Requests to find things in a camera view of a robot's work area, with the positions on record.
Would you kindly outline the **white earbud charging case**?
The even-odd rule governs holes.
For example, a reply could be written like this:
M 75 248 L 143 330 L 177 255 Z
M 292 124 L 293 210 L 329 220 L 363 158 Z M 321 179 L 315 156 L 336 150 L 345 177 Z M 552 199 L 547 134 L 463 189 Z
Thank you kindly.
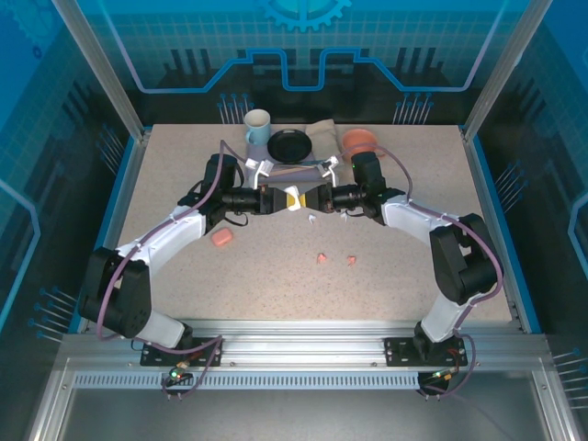
M 284 189 L 286 193 L 286 206 L 289 211 L 297 211 L 306 207 L 306 195 L 301 194 L 297 186 L 290 186 Z

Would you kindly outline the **lavender tray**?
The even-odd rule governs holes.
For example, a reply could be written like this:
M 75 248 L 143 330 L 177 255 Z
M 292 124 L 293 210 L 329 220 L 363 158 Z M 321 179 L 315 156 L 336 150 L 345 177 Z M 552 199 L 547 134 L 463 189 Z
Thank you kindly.
M 248 158 L 253 158 L 257 161 L 264 160 L 264 159 L 272 161 L 275 164 L 273 170 L 277 170 L 279 168 L 285 168 L 285 167 L 276 166 L 276 163 L 279 163 L 279 161 L 270 156 L 266 145 L 248 144 L 247 148 L 246 148 L 246 156 Z M 319 174 L 316 166 L 314 166 L 314 167 L 315 167 L 314 169 L 307 171 L 307 172 L 298 172 L 298 173 L 293 173 L 293 174 L 289 174 L 289 175 L 295 175 L 295 176 L 301 175 L 304 179 L 319 177 L 320 174 Z

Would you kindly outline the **black plate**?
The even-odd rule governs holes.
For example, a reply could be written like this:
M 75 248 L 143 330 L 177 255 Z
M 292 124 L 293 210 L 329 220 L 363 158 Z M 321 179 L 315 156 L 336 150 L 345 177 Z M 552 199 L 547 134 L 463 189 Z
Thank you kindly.
M 301 130 L 279 130 L 267 142 L 270 157 L 282 164 L 299 164 L 311 151 L 311 139 Z

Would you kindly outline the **beige folded cloth napkin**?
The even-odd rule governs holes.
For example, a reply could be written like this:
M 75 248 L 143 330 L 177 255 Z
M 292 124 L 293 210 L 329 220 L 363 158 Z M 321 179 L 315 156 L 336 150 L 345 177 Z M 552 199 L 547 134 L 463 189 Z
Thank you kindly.
M 315 160 L 326 160 L 340 153 L 337 131 L 332 119 L 323 119 L 307 125 L 305 134 L 311 140 L 311 153 Z

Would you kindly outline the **light blue mug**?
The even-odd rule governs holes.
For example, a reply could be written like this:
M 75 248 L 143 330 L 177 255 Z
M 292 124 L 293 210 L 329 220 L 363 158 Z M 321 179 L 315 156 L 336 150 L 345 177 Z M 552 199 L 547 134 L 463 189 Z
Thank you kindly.
M 252 145 L 266 145 L 271 136 L 270 114 L 263 109 L 248 111 L 243 119 L 246 126 L 245 141 Z

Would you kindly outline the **aluminium mounting rail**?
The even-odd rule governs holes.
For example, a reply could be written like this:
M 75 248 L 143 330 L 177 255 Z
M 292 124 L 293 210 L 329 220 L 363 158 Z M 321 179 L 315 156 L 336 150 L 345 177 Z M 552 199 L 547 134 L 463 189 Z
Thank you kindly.
M 223 370 L 382 370 L 383 341 L 410 337 L 407 321 L 193 320 L 197 336 L 221 336 Z M 478 371 L 531 371 L 550 365 L 547 339 L 525 334 L 511 322 L 471 322 L 469 359 Z M 94 334 L 62 339 L 55 368 L 136 370 L 139 354 L 126 340 L 100 341 Z

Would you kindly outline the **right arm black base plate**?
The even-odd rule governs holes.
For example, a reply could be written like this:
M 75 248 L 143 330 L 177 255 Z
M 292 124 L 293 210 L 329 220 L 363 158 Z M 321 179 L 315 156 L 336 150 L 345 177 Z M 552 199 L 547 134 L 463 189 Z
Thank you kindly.
M 451 367 L 468 364 L 464 342 L 451 337 L 440 343 L 417 344 L 415 337 L 390 337 L 383 341 L 389 368 Z

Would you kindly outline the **aluminium frame post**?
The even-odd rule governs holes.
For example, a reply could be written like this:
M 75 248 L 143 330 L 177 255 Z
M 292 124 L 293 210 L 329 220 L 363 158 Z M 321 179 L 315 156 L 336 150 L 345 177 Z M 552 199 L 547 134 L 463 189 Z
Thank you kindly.
M 553 0 L 529 0 L 527 8 L 520 17 L 486 85 L 482 88 L 469 113 L 462 130 L 462 139 L 465 143 L 473 142 L 552 2 Z
M 129 135 L 143 141 L 145 129 L 95 32 L 75 0 L 51 0 L 79 50 L 105 91 Z

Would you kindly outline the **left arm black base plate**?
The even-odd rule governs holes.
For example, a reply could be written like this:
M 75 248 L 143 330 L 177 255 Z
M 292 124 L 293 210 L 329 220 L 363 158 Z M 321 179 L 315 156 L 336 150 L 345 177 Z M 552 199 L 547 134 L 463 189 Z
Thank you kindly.
M 209 338 L 197 338 L 193 337 L 192 341 L 187 345 L 188 349 L 192 347 L 204 345 L 208 341 L 212 340 L 212 337 Z M 212 349 L 214 348 L 215 344 L 211 344 L 207 346 L 203 350 L 195 353 L 190 354 L 170 354 L 165 351 L 161 351 L 159 349 L 153 348 L 149 345 L 143 345 L 142 354 L 140 365 L 143 367 L 167 367 L 171 368 L 176 366 L 178 363 L 187 361 L 189 366 L 196 367 L 196 368 L 203 368 L 205 367 L 207 361 L 209 360 L 210 355 L 212 354 Z M 211 362 L 212 367 L 218 367 L 221 364 L 221 353 L 222 351 L 222 343 L 217 348 Z

